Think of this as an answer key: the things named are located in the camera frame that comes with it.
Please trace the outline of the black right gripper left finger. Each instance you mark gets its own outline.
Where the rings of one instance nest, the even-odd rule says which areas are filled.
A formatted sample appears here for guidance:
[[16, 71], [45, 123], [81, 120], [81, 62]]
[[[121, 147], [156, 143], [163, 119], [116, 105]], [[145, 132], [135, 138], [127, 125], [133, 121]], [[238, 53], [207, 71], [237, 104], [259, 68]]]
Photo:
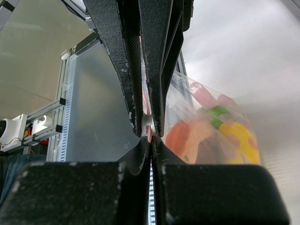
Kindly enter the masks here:
[[116, 162], [34, 162], [0, 210], [3, 225], [145, 225], [150, 144], [146, 137]]

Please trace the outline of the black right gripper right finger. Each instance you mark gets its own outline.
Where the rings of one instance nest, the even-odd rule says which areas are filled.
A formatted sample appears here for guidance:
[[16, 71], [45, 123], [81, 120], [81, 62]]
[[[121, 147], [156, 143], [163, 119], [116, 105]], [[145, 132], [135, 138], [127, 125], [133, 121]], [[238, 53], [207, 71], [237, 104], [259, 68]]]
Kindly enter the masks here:
[[259, 165], [189, 165], [151, 141], [159, 225], [287, 225], [272, 175]]

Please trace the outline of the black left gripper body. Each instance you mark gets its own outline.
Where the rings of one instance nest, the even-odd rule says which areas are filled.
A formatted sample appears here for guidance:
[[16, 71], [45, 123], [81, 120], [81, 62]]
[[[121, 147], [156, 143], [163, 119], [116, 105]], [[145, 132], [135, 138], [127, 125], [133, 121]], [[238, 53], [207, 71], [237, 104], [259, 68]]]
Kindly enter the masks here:
[[190, 21], [193, 17], [194, 0], [183, 1], [183, 32], [187, 31], [190, 27]]

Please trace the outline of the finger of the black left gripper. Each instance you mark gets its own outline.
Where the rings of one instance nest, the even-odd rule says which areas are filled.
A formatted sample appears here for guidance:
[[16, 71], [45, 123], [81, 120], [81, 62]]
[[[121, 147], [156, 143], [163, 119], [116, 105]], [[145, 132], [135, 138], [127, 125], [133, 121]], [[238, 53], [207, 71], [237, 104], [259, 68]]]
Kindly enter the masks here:
[[140, 0], [140, 32], [156, 135], [164, 135], [165, 99], [175, 58], [169, 56], [182, 26], [181, 0]]
[[86, 0], [84, 4], [117, 72], [133, 133], [142, 134], [140, 15], [136, 0]]

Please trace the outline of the red grapefruit wedge toy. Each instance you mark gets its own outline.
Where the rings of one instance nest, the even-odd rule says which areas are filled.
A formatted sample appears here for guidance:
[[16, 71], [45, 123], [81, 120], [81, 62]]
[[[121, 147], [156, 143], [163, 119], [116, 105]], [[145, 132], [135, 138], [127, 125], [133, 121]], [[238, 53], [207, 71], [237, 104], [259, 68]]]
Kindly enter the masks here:
[[217, 164], [215, 130], [200, 119], [181, 120], [168, 132], [165, 146], [188, 164]]

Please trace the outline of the clear pink zip top bag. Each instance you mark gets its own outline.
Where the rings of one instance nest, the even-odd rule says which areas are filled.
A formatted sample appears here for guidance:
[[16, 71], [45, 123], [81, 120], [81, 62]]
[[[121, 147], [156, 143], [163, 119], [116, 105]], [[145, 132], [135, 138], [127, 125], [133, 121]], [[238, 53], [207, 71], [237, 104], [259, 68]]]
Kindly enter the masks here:
[[174, 71], [164, 145], [187, 164], [260, 164], [255, 132], [236, 102]]

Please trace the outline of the yellow lemon toy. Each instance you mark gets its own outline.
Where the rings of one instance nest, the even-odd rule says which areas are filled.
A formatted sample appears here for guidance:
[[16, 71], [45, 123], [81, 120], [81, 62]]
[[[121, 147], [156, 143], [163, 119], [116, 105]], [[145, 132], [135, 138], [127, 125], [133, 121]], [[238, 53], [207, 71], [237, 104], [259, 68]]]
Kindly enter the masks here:
[[219, 127], [221, 148], [230, 164], [259, 164], [259, 148], [257, 139], [245, 126], [233, 122], [223, 123]]

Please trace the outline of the red chili pepper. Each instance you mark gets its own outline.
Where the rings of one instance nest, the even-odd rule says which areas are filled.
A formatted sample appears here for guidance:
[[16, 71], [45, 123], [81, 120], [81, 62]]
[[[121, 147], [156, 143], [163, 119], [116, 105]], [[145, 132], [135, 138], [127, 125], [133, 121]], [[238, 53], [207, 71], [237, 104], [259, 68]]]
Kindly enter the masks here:
[[215, 108], [219, 105], [228, 106], [234, 103], [234, 100], [224, 94], [215, 98], [202, 84], [193, 82], [189, 85], [189, 90], [196, 101], [205, 109]]

